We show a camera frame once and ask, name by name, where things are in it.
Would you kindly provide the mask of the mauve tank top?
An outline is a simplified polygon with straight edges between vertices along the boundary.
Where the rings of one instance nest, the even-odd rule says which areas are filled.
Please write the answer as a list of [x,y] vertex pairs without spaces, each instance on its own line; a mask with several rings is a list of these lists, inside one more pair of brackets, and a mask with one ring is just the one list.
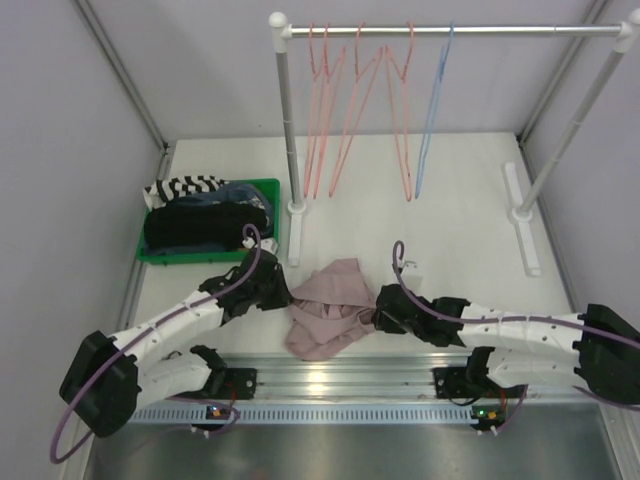
[[314,271],[291,295],[285,347],[302,360],[327,360],[375,331],[375,296],[355,258]]

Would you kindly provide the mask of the blue wire hanger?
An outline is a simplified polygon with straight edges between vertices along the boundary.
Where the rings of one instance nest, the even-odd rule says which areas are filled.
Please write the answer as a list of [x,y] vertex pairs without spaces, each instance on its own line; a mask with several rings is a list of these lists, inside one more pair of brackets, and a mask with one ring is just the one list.
[[443,78],[444,78],[444,73],[445,73],[450,49],[453,43],[453,38],[455,34],[454,30],[455,30],[455,23],[452,22],[449,26],[447,42],[442,46],[440,50],[439,62],[434,75],[431,97],[429,101],[427,116],[425,119],[425,125],[423,129],[423,135],[421,138],[421,144],[419,149],[417,174],[416,174],[416,181],[415,181],[415,192],[414,192],[415,199],[418,199],[420,197],[423,189],[424,177],[426,173],[426,163],[429,155],[432,135],[435,131],[436,120],[437,120],[440,99],[442,94]]

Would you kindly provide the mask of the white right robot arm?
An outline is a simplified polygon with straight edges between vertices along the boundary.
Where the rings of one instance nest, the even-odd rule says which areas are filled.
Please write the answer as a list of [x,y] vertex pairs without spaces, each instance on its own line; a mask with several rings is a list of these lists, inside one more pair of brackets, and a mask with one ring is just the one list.
[[639,404],[639,332],[604,305],[558,317],[525,315],[455,297],[428,301],[390,284],[376,299],[374,325],[435,347],[470,350],[466,382],[478,396],[546,385]]

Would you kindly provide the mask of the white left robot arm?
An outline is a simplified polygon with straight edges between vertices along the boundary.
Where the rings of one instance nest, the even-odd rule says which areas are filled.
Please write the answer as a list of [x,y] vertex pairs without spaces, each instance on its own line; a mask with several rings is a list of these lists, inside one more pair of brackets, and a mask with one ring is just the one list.
[[251,250],[241,264],[203,281],[177,305],[111,335],[84,338],[59,395],[98,438],[120,430],[147,406],[172,398],[214,400],[227,364],[197,337],[245,315],[287,307],[283,267],[268,251]]

